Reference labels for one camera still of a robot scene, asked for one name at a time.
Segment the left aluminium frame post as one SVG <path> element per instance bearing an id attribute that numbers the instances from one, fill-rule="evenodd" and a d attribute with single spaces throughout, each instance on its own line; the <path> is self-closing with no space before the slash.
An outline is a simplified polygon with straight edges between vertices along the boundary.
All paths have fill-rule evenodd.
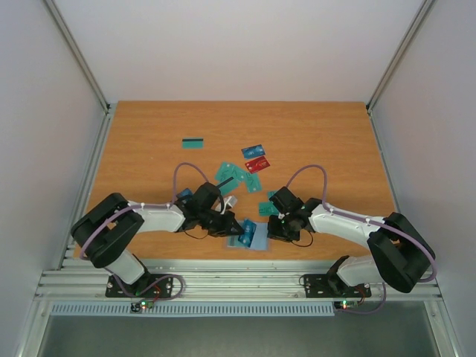
<path id="1" fill-rule="evenodd" d="M 105 113 L 108 113 L 110 104 L 106 99 L 106 96 L 104 95 L 102 89 L 100 88 L 95 76 L 93 75 L 92 70 L 86 62 L 86 58 L 83 56 L 83 53 L 80 50 L 80 47 L 77 44 L 77 41 L 75 40 L 74 35 L 71 32 L 68 24 L 66 23 L 64 16 L 62 15 L 59 7 L 57 6 L 57 3 L 54 0 L 42 0 L 42 3 L 45 5 L 46 10 L 49 12 L 58 31 L 65 40 L 69 51 L 71 52 L 76 63 L 79 65 L 80 70 L 82 71 L 90 88 L 94 92 L 98 103 L 100 104 L 103 111 Z"/>

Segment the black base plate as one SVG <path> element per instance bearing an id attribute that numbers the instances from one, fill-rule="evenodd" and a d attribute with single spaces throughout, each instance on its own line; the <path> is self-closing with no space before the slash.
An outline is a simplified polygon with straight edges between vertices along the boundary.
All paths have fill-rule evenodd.
<path id="1" fill-rule="evenodd" d="M 369 287 L 364 284 L 348 286 L 338 277 L 327 274 L 304 274 L 298 283 L 304 288 L 307 298 L 370 298 Z"/>
<path id="2" fill-rule="evenodd" d="M 149 274 L 129 285 L 123 281 L 118 282 L 111 275 L 106 283 L 105 296 L 107 298 L 170 298 L 174 286 L 173 280 L 173 277 L 166 274 Z"/>

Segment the teal card with magnetic stripe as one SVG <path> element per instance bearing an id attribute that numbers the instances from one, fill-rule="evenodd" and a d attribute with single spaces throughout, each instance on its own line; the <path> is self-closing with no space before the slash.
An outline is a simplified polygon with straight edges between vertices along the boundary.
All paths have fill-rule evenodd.
<path id="1" fill-rule="evenodd" d="M 181 142 L 183 149 L 202 149 L 204 147 L 203 138 L 183 138 Z"/>

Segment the circuit board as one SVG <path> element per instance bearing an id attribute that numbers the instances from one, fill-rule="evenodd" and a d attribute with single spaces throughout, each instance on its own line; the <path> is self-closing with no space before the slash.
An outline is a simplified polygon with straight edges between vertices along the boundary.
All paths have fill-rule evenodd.
<path id="1" fill-rule="evenodd" d="M 130 304 L 131 313 L 142 313 L 154 307 L 155 303 L 153 301 L 143 300 L 136 303 Z"/>
<path id="2" fill-rule="evenodd" d="M 334 307 L 340 310 L 356 309 L 363 304 L 362 300 L 340 300 L 334 302 Z"/>

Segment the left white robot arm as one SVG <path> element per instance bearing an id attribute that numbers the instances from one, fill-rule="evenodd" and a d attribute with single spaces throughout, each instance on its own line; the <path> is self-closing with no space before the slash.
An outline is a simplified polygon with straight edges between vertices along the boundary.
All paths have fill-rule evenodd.
<path id="1" fill-rule="evenodd" d="M 244 234 L 219 188 L 209 182 L 165 204 L 132 202 L 112 193 L 75 222 L 70 233 L 81 247 L 82 259 L 113 273 L 131 295 L 141 296 L 148 291 L 150 278 L 141 261 L 127 250 L 132 238 L 152 231 L 181 233 L 197 226 L 212 237 Z"/>

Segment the teal VIP card centre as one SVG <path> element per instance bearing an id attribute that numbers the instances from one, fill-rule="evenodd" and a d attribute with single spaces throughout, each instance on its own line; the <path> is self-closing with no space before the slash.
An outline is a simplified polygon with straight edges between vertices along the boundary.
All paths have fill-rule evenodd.
<path id="1" fill-rule="evenodd" d="M 257 173 L 245 174 L 245 186 L 249 193 L 257 193 L 262 190 L 260 178 Z"/>

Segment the red card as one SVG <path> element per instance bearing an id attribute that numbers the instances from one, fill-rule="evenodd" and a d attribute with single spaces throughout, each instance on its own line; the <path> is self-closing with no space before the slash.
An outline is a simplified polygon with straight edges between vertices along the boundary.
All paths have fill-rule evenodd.
<path id="1" fill-rule="evenodd" d="M 270 167 L 270 163 L 266 159 L 264 155 L 254 158 L 253 160 L 247 161 L 245 163 L 246 169 L 249 171 L 249 173 L 254 174 L 258 173 L 261 170 L 264 170 L 265 168 Z"/>

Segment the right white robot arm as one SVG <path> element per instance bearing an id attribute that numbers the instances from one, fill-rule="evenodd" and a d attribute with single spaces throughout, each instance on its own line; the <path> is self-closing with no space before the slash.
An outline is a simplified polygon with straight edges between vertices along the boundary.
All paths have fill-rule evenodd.
<path id="1" fill-rule="evenodd" d="M 367 256 L 344 255 L 328 270 L 325 281 L 335 296 L 365 283 L 386 283 L 409 293 L 436 259 L 428 243 L 400 213 L 365 216 L 316 198 L 303 202 L 287 187 L 269 200 L 278 211 L 269 217 L 269 238 L 297 242 L 301 231 L 308 231 L 340 237 L 369 250 Z"/>

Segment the blue card top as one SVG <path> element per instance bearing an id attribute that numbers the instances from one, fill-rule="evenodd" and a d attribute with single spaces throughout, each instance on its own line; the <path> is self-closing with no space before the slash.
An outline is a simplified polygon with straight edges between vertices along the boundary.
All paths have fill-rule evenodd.
<path id="1" fill-rule="evenodd" d="M 252 146 L 252 147 L 246 147 L 242 149 L 242 155 L 244 159 L 252 159 L 252 158 L 258 158 L 260 156 L 265 155 L 266 152 L 261 144 Z"/>

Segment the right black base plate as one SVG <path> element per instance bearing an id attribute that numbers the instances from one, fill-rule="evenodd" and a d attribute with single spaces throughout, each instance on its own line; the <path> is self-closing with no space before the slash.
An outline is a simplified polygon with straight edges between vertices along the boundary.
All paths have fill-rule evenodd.
<path id="1" fill-rule="evenodd" d="M 370 298 L 369 287 L 364 284 L 348 286 L 338 277 L 327 274 L 304 274 L 298 283 L 304 288 L 307 298 Z"/>

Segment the right aluminium frame post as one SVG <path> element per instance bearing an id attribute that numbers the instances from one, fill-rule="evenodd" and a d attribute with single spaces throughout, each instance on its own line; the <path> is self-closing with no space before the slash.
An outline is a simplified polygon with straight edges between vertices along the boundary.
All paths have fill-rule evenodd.
<path id="1" fill-rule="evenodd" d="M 393 56 L 391 57 L 390 62 L 387 65 L 381 79 L 379 80 L 375 90 L 373 91 L 370 99 L 366 104 L 367 113 L 369 115 L 372 114 L 374 108 L 376 107 L 376 104 L 379 102 L 379 99 L 383 95 L 385 89 L 390 84 L 392 77 L 394 76 L 396 70 L 403 61 L 406 53 L 410 49 L 410 46 L 417 37 L 417 34 L 421 30 L 426 19 L 429 17 L 429 14 L 431 13 L 436 3 L 436 0 L 421 1 L 421 4 L 419 5 L 401 41 L 397 45 L 397 48 Z"/>

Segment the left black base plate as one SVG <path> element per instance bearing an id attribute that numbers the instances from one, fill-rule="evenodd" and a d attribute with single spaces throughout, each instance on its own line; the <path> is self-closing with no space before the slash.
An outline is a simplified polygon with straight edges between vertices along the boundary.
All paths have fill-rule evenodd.
<path id="1" fill-rule="evenodd" d="M 106 283 L 105 296 L 107 298 L 170 298 L 174 286 L 173 280 L 173 277 L 166 274 L 149 274 L 129 285 L 123 281 L 118 282 L 111 275 Z"/>

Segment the aluminium frame post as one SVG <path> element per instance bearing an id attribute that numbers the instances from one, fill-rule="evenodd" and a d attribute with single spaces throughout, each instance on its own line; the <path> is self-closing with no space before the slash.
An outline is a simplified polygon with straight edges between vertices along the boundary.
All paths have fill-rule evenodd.
<path id="1" fill-rule="evenodd" d="M 80 47 L 77 44 L 77 41 L 75 40 L 74 35 L 71 32 L 68 24 L 66 23 L 64 16 L 62 15 L 59 7 L 57 6 L 57 3 L 54 0 L 42 0 L 42 3 L 45 5 L 46 10 L 49 12 L 58 31 L 65 40 L 69 51 L 71 52 L 76 63 L 79 65 L 80 70 L 82 71 L 90 88 L 94 92 L 98 103 L 100 104 L 103 111 L 105 113 L 108 113 L 110 104 L 106 99 L 106 96 L 104 95 L 102 89 L 100 88 L 95 76 L 93 75 L 92 70 L 86 62 L 86 58 L 83 56 L 83 53 L 80 50 Z"/>
<path id="2" fill-rule="evenodd" d="M 373 91 L 370 99 L 366 104 L 367 113 L 369 115 L 372 114 L 374 108 L 376 107 L 376 104 L 379 102 L 379 99 L 383 95 L 385 89 L 390 84 L 392 77 L 394 76 L 396 70 L 403 61 L 406 53 L 410 49 L 410 46 L 417 37 L 417 34 L 421 30 L 426 19 L 429 17 L 429 14 L 431 13 L 436 3 L 436 0 L 421 1 L 421 4 L 419 5 L 401 41 L 397 45 L 397 48 L 393 56 L 391 57 L 390 62 L 387 65 L 381 79 L 379 80 L 375 90 Z"/>

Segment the left circuit board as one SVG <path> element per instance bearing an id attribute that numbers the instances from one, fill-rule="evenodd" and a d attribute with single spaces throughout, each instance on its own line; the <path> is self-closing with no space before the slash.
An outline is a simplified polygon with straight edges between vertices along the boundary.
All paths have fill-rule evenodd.
<path id="1" fill-rule="evenodd" d="M 154 307 L 155 303 L 153 301 L 143 300 L 136 303 L 130 304 L 131 313 L 142 313 Z"/>

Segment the right circuit board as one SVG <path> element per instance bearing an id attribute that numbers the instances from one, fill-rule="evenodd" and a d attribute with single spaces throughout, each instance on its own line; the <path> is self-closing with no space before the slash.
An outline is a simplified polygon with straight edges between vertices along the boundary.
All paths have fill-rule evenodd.
<path id="1" fill-rule="evenodd" d="M 340 310 L 356 309 L 363 304 L 362 300 L 340 300 L 334 302 L 334 307 Z"/>

